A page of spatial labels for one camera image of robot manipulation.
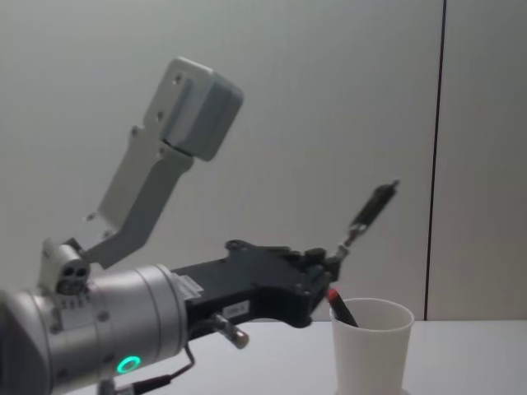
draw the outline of label sticker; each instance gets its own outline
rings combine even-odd
[[[222,315],[223,317],[230,319],[234,317],[238,317],[239,315],[247,314],[250,311],[250,302],[248,300],[244,300],[240,303],[234,303],[230,306],[226,306],[223,308]]]

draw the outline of marker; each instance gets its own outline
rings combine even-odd
[[[338,294],[338,292],[333,288],[329,288],[327,296],[335,318],[342,323],[346,323],[347,325],[358,328],[357,321],[355,321],[355,318],[347,309],[343,298]]]

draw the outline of white table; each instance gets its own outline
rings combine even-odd
[[[334,395],[330,323],[306,329],[281,323],[243,326],[251,343],[238,351],[220,335],[192,342],[197,365],[152,395]],[[167,374],[184,353],[118,378]],[[525,395],[527,321],[415,323],[404,376],[410,395]],[[85,388],[75,395],[93,395]]]

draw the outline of screw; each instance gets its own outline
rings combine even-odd
[[[81,267],[77,270],[77,273],[75,274],[77,275],[77,277],[84,277],[87,273],[88,271],[84,267]]]
[[[54,323],[53,325],[51,325],[51,327],[49,327],[49,331],[51,332],[52,335],[57,335],[60,333],[60,325],[58,325],[57,323]]]
[[[110,315],[106,311],[101,311],[97,314],[97,319],[102,323],[105,323],[110,318]]]
[[[227,242],[226,247],[227,247],[227,249],[229,249],[231,251],[236,251],[240,247],[240,243],[238,243],[237,241],[232,240],[232,241]]]
[[[57,379],[65,379],[68,376],[68,371],[65,369],[61,369],[57,373]]]
[[[107,356],[105,356],[105,357],[103,358],[102,361],[103,361],[105,364],[109,364],[112,360],[114,360],[114,358],[115,358],[115,355],[113,355],[113,354],[108,354]]]

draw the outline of metal pin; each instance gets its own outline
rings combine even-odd
[[[221,314],[214,314],[212,319],[218,323],[219,333],[225,336],[238,350],[245,348],[249,344],[249,335],[227,318]]]

